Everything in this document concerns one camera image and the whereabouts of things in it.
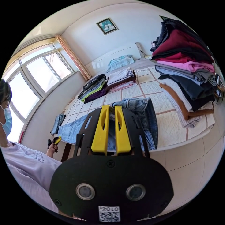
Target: ceiling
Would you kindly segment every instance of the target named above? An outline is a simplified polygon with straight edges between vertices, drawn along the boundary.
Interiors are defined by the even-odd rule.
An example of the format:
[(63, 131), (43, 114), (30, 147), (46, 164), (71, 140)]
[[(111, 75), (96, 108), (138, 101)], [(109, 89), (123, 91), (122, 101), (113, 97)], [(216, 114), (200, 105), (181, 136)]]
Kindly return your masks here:
[(55, 34), (62, 34), (72, 23), (93, 12), (99, 8), (120, 4), (120, 3), (144, 3), (137, 0), (88, 0), (80, 2), (69, 7), (66, 7), (53, 15), (46, 18), (39, 25), (37, 25), (28, 35), (21, 41), (16, 51), (23, 47), (39, 41), (43, 38), (50, 38)]

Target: qr code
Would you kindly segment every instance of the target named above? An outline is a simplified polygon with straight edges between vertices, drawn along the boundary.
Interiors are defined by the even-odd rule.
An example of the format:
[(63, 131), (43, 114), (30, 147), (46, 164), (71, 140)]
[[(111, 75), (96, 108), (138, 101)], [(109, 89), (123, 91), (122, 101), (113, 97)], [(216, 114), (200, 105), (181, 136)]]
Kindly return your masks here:
[(103, 207), (103, 206), (100, 206), (100, 208), (99, 208), (99, 220), (100, 220), (100, 222), (120, 222), (119, 207)]

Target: hair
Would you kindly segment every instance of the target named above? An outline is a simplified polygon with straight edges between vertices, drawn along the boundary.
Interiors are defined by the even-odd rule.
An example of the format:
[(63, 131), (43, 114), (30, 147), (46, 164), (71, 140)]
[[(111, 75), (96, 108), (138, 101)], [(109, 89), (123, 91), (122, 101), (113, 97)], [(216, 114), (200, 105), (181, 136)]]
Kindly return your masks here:
[(0, 82), (0, 103), (2, 104), (5, 100), (11, 102), (12, 99), (12, 90), (7, 81), (1, 79)]

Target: blue face mask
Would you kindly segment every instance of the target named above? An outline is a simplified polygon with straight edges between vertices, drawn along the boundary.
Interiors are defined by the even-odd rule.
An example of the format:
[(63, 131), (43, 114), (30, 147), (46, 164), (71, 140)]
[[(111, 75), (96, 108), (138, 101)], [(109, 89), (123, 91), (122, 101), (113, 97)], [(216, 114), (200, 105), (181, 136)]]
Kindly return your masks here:
[(3, 108), (1, 106), (1, 108), (4, 110), (5, 113), (5, 124), (2, 124), (2, 122), (0, 122), (2, 124), (2, 128), (6, 134), (6, 136), (9, 136), (11, 130), (12, 130), (12, 115), (11, 115), (11, 111), (10, 108)]

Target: window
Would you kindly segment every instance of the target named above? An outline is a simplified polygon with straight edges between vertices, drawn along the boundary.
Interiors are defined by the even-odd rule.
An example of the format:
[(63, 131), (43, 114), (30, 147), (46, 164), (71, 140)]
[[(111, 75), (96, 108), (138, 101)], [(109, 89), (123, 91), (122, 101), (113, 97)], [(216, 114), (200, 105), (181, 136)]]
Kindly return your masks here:
[(10, 109), (13, 126), (10, 141), (18, 141), (32, 114), (56, 85), (74, 74), (53, 44), (35, 48), (12, 63), (2, 78), (12, 89)]
[(11, 110), (11, 114), (12, 114), (12, 130), (8, 136), (8, 139), (10, 141), (15, 141), (18, 142), (19, 138), (20, 138), (20, 133), (21, 130), (24, 126), (24, 122), (22, 122), (19, 117), (14, 113), (14, 111), (12, 110), (12, 108), (9, 106), (10, 110)]
[(19, 113), (26, 119), (39, 98), (29, 88), (21, 72), (19, 72), (10, 82), (12, 89), (12, 104)]

